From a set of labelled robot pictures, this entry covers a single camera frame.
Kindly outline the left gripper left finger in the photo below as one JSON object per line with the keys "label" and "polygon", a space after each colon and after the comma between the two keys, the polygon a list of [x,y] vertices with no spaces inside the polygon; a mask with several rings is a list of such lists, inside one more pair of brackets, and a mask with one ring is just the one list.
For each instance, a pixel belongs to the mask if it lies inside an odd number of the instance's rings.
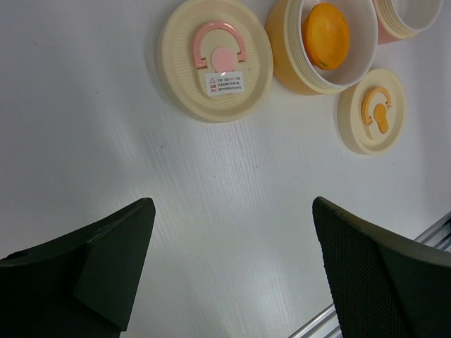
{"label": "left gripper left finger", "polygon": [[155,219],[150,198],[1,259],[2,337],[119,337]]}

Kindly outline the cream lid orange handle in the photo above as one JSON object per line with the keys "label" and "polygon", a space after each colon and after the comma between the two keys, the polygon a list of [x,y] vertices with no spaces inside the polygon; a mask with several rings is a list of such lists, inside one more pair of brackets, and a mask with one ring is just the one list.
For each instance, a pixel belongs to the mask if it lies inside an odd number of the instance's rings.
{"label": "cream lid orange handle", "polygon": [[356,154],[381,154],[399,139],[406,111],[404,87],[398,76],[386,68],[374,68],[341,93],[338,130],[345,145]]}

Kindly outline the round orange food piece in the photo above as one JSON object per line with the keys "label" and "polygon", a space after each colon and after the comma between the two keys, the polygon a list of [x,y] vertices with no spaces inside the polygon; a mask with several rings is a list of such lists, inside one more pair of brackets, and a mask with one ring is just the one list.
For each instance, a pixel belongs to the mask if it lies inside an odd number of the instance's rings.
{"label": "round orange food piece", "polygon": [[350,50],[348,21],[338,7],[321,2],[302,23],[302,41],[312,65],[322,70],[335,70]]}

